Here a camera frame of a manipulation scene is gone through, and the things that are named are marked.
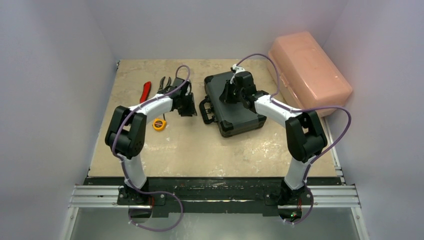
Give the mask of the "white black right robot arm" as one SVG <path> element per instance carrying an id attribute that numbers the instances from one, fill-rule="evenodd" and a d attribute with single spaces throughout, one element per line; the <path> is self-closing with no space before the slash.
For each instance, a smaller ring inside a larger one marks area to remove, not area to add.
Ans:
<path id="1" fill-rule="evenodd" d="M 270 118 L 285 129 L 286 144 L 292 157 L 280 196 L 288 204 L 300 198 L 299 189 L 306 186 L 312 162 L 328 144 L 320 118 L 315 110 L 293 108 L 263 91 L 257 90 L 253 75 L 236 70 L 225 83 L 219 99 L 227 104 L 242 103 L 251 112 Z"/>

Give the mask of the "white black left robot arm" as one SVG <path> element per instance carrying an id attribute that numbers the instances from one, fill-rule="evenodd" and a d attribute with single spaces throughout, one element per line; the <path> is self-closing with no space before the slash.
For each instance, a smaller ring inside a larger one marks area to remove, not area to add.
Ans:
<path id="1" fill-rule="evenodd" d="M 129 197 L 138 205 L 146 203 L 152 194 L 141 163 L 147 124 L 174 110 L 181 117 L 197 115 L 189 79 L 176 77 L 152 98 L 131 107 L 120 105 L 113 112 L 104 141 L 119 159 L 124 185 L 131 189 Z"/>

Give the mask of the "black foam-lined poker case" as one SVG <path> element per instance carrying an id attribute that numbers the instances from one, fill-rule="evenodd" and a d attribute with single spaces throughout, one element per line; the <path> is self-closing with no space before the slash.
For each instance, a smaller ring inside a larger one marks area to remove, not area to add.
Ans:
<path id="1" fill-rule="evenodd" d="M 229 104 L 219 100 L 225 83 L 232 75 L 233 73 L 228 71 L 207 76 L 204 79 L 206 96 L 199 104 L 204 124 L 217 123 L 219 132 L 224 138 L 260 129 L 267 120 L 266 116 L 246 109 L 241 102 Z"/>

